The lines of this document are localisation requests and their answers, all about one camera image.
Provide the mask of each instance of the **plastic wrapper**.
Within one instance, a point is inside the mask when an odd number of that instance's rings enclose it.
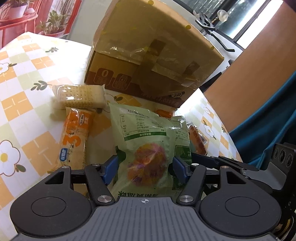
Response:
[[[140,107],[109,105],[115,145],[125,152],[112,195],[176,197],[182,186],[168,166],[175,154],[191,159],[185,119],[169,120]]]
[[[170,122],[174,125],[174,130],[176,132],[174,156],[181,157],[190,165],[192,159],[186,119],[183,116],[173,116]]]
[[[198,132],[198,129],[192,122],[187,123],[187,127],[191,152],[206,156],[207,149],[205,148],[205,144],[207,144],[207,140]]]
[[[219,10],[218,12],[217,12],[217,16],[218,16],[218,18],[219,18],[219,20],[221,21],[221,22],[226,22],[227,21],[227,19],[228,19],[228,16],[229,16],[229,14],[228,14],[228,12],[226,12],[225,10]]]
[[[104,108],[106,105],[105,86],[103,85],[54,85],[54,107],[90,109]]]
[[[84,169],[86,166],[86,146],[94,112],[67,108],[59,143],[58,163],[72,169]]]

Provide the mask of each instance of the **orange square pattern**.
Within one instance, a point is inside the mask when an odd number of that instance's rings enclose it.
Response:
[[[22,146],[22,149],[40,176],[57,166],[59,144],[48,131]]]
[[[0,83],[15,77],[16,77],[16,74],[13,67],[9,67],[9,69],[6,72],[0,74]]]
[[[96,114],[94,116],[94,122],[90,131],[90,135],[95,137],[99,135],[103,130],[111,127],[111,121],[104,114]]]
[[[43,69],[54,65],[54,62],[48,56],[32,59],[31,62],[34,64],[36,69]]]
[[[221,135],[220,142],[228,149],[229,143],[225,140],[225,138]]]
[[[225,155],[221,151],[219,151],[219,156],[225,156]]]
[[[5,185],[2,177],[0,176],[0,210],[5,207],[7,204],[9,204],[14,197],[10,193],[9,189]]]
[[[27,99],[25,92],[20,92],[16,95],[13,95],[3,100],[1,103],[8,121],[11,121],[21,114],[33,109],[30,101]]]
[[[6,51],[0,53],[0,60],[8,58],[8,54]]]
[[[142,106],[140,102],[138,102],[135,98],[133,98],[130,95],[119,94],[116,96],[116,99],[118,99],[119,97],[122,97],[122,100],[117,101],[119,104],[126,104],[126,105],[137,106],[137,107]]]
[[[41,49],[38,44],[28,44],[28,45],[24,45],[22,48],[24,49],[25,52]]]
[[[31,37],[29,35],[21,35],[17,37],[17,40],[23,40],[23,39],[30,39]]]
[[[73,84],[67,77],[59,78],[57,80],[52,80],[47,82],[49,87],[52,89],[53,85],[71,85]]]
[[[203,116],[202,119],[201,119],[201,122],[204,124],[204,125],[207,125],[209,126],[211,129],[212,129],[212,124]]]
[[[236,153],[236,157],[235,157],[235,159],[236,159],[237,161],[241,161],[241,162],[243,162],[238,152]]]
[[[205,148],[207,149],[207,147],[209,146],[210,139],[207,138],[205,135],[202,136],[207,140],[207,143],[205,144]]]

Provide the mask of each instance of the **checkered tablecloth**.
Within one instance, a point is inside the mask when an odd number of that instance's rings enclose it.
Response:
[[[12,202],[55,167],[66,117],[52,108],[52,85],[82,84],[90,46],[24,33],[0,51],[0,240],[16,235],[9,217]],[[107,91],[109,102],[151,110],[172,108]],[[197,90],[177,111],[208,140],[208,155],[240,160],[215,111]],[[115,148],[108,109],[97,113],[87,147],[87,162],[104,163]]]

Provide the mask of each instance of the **metal screw head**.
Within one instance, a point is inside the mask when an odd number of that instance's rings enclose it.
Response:
[[[107,203],[107,202],[111,202],[112,201],[112,197],[108,196],[108,195],[102,195],[98,197],[98,201],[102,202],[102,203]]]
[[[179,200],[181,202],[192,202],[193,201],[193,197],[189,196],[189,195],[183,195],[181,197],[179,197]]]

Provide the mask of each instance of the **orange snack bar wrapper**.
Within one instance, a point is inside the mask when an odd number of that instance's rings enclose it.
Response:
[[[67,118],[59,143],[58,161],[60,166],[84,169],[87,138],[93,117],[94,112],[92,111],[67,108]]]
[[[191,152],[206,156],[207,149],[205,148],[205,145],[202,141],[201,136],[198,133],[197,128],[193,124],[188,125],[188,132]]]

